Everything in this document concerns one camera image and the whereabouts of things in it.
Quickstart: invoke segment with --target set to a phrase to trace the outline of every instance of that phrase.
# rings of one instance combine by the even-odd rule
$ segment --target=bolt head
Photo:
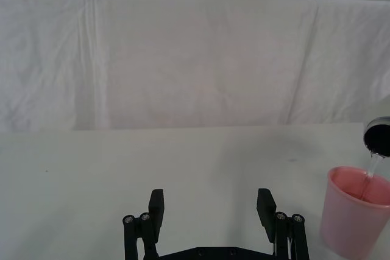
[[[133,221],[133,217],[132,216],[128,216],[124,219],[124,222],[125,223],[129,223],[129,222],[132,222]]]
[[[151,217],[150,217],[150,215],[148,215],[148,214],[143,214],[142,216],[141,216],[141,219],[142,220],[148,220],[148,219],[150,219]]]
[[[294,216],[294,220],[296,222],[303,222],[303,218],[301,216]]]
[[[278,219],[281,219],[281,220],[286,219],[286,217],[285,217],[282,213],[278,213],[278,214],[276,215],[276,217],[277,217]]]

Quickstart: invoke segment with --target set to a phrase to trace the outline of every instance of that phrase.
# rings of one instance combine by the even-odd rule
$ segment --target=pink cup
[[[336,167],[328,172],[322,213],[321,236],[338,255],[351,260],[366,259],[390,218],[390,182],[374,175],[359,197],[366,171]]]

